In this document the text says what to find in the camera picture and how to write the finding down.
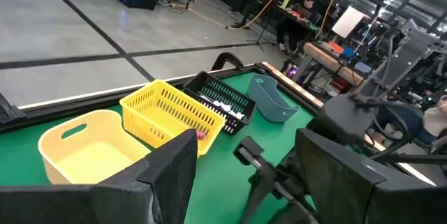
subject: green table surface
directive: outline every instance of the green table surface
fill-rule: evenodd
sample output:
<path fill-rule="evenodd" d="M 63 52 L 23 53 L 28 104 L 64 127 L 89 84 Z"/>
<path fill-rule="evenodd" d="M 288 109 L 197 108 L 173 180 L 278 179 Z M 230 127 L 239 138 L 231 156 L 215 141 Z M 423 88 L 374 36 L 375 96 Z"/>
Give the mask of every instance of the green table surface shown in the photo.
<path fill-rule="evenodd" d="M 253 73 L 246 73 L 223 81 L 245 94 L 252 76 Z M 285 94 L 282 96 L 291 105 L 298 105 Z M 122 112 L 118 105 L 109 109 Z M 208 153 L 198 160 L 185 223 L 237 223 L 249 194 L 248 178 L 255 172 L 253 166 L 243 166 L 234 157 L 237 144 L 243 137 L 252 136 L 264 148 L 263 157 L 277 164 L 294 145 L 296 129 L 304 128 L 311 119 L 312 115 L 301 108 L 286 123 L 275 124 L 255 110 L 251 123 L 236 135 L 220 133 Z M 49 184 L 37 143 L 46 130 L 66 120 L 0 135 L 0 186 Z M 276 200 L 269 195 L 252 223 L 268 222 L 285 204 L 285 199 Z"/>

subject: person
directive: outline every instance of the person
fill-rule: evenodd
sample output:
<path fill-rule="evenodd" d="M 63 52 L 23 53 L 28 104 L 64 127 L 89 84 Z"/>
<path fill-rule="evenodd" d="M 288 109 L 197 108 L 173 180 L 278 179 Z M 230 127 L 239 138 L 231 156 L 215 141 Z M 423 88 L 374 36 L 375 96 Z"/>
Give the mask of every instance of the person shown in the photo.
<path fill-rule="evenodd" d="M 315 4 L 315 0 L 294 0 L 294 6 L 302 6 L 308 11 L 312 12 L 312 16 L 317 13 L 317 8 Z M 309 31 L 300 26 L 297 22 L 293 21 L 291 18 L 284 18 L 277 25 L 277 43 L 279 50 L 282 52 L 286 52 L 286 46 L 284 43 L 284 35 L 288 34 L 288 43 L 290 45 L 290 50 L 292 52 L 297 50 L 298 42 L 300 40 L 304 40 L 309 33 Z"/>
<path fill-rule="evenodd" d="M 447 96 L 445 95 L 441 97 L 436 106 L 424 112 L 423 119 L 409 108 L 394 107 L 390 110 L 393 110 L 405 122 L 410 135 L 414 135 L 416 139 L 425 144 L 432 144 L 438 137 L 442 137 L 442 133 L 445 133 L 447 128 Z M 388 109 L 379 109 L 376 114 L 377 123 L 382 129 L 395 121 L 394 118 L 395 116 Z M 382 138 L 375 124 L 370 130 L 369 134 L 374 140 Z"/>

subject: black clamp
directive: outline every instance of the black clamp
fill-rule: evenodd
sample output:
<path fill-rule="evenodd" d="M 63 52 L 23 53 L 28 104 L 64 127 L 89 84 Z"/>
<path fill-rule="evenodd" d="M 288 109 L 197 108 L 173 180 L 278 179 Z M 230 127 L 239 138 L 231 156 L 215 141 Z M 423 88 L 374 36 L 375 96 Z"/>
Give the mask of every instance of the black clamp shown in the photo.
<path fill-rule="evenodd" d="M 11 105 L 6 98 L 0 94 L 0 124 L 7 124 L 26 117 L 24 112 L 17 108 L 17 106 Z"/>

